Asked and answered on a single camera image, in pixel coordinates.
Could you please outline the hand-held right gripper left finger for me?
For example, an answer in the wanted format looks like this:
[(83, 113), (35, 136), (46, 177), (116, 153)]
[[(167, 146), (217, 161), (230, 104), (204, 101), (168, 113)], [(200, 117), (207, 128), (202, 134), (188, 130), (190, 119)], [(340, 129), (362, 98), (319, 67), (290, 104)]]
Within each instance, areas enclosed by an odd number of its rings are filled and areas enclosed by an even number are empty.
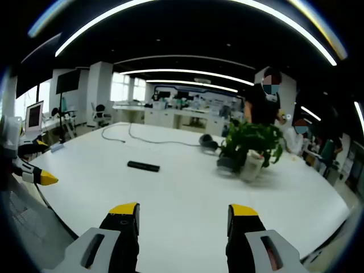
[(65, 249), (51, 272), (135, 272), (139, 214), (137, 202), (114, 207), (99, 228), (91, 227)]

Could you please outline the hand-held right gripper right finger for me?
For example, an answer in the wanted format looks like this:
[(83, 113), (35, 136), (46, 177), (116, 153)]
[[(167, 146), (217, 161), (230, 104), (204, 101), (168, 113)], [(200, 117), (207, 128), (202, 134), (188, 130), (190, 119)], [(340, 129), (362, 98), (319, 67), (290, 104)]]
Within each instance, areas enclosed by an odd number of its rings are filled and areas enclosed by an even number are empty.
[(298, 250), (267, 230), (251, 207), (230, 204), (226, 257), (229, 272), (307, 272)]

